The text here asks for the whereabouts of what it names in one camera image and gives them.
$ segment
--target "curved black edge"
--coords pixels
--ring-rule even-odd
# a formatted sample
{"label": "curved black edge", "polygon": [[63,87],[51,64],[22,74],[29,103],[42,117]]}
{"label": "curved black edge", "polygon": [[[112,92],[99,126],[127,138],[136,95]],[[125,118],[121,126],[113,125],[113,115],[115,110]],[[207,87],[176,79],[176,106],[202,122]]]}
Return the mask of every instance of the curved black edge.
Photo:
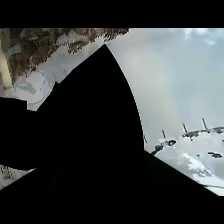
{"label": "curved black edge", "polygon": [[21,147],[14,167],[38,169],[2,193],[65,191],[76,201],[106,197],[108,202],[161,193],[161,189],[163,193],[210,194],[144,151],[134,97],[106,45],[56,84],[33,115],[44,138],[34,142],[30,151],[24,149],[29,145]]}

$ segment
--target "gray sky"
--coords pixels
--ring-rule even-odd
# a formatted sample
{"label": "gray sky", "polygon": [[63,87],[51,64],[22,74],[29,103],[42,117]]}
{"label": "gray sky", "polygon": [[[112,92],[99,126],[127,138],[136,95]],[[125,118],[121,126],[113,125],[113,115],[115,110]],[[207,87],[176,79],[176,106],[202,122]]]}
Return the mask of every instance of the gray sky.
{"label": "gray sky", "polygon": [[188,130],[224,126],[224,40],[209,46],[205,35],[185,39],[184,32],[134,29],[109,46],[135,97],[147,139]]}

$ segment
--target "snowy ground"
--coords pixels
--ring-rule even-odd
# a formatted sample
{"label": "snowy ground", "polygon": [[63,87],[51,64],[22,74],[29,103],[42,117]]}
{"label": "snowy ground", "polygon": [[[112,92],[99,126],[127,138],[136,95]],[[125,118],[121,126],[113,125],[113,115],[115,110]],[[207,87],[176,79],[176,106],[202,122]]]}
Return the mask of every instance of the snowy ground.
{"label": "snowy ground", "polygon": [[[201,129],[202,117],[211,127],[224,126],[223,33],[205,28],[132,29],[109,43],[136,100],[147,151],[154,150],[161,129],[167,137],[179,137],[183,121],[188,130]],[[18,80],[9,96],[27,100],[28,109],[37,110],[55,81],[61,82],[102,44],[99,38],[74,55],[60,47],[37,71]],[[221,136],[180,139],[156,156],[202,184],[224,187],[223,158],[206,154],[210,148],[222,153]],[[224,195],[221,188],[215,190]]]}

